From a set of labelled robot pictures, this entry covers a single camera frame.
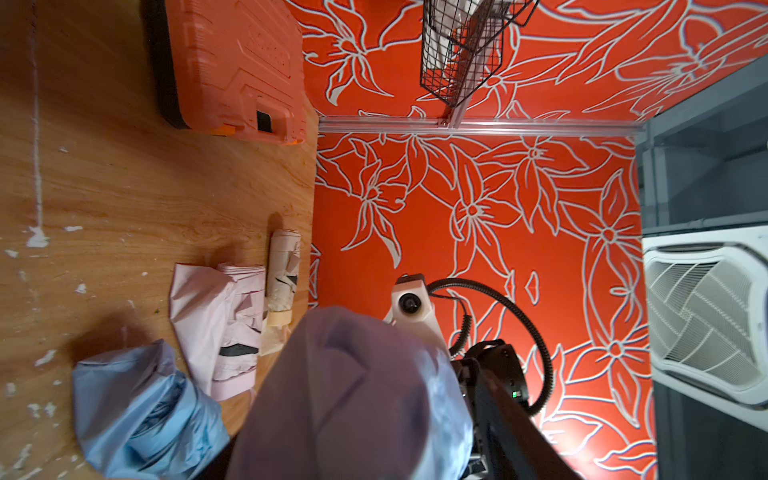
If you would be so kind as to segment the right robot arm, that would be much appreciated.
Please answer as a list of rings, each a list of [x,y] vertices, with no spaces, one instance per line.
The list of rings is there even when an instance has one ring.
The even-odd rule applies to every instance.
[[[502,305],[527,330],[537,347],[544,374],[538,397],[530,392],[513,346],[502,339],[480,341],[465,353],[473,318],[464,314],[458,338],[449,347],[452,367],[473,421],[473,445],[463,479],[577,479],[579,476],[533,424],[554,391],[549,350],[528,316],[509,298],[480,282],[461,278],[427,285],[430,296],[464,288]]]

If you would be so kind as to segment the light blue sleeved umbrella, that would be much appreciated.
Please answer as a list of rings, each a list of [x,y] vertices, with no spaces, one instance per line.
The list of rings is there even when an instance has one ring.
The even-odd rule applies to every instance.
[[[237,435],[230,479],[457,479],[473,423],[445,350],[341,307],[299,322]]]

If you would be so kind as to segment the pink sleeved umbrella short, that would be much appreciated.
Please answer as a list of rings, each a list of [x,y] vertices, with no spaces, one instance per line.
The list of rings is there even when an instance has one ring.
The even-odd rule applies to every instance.
[[[233,310],[224,328],[210,393],[221,402],[255,386],[262,346],[266,268],[221,263],[217,270],[234,282]]]

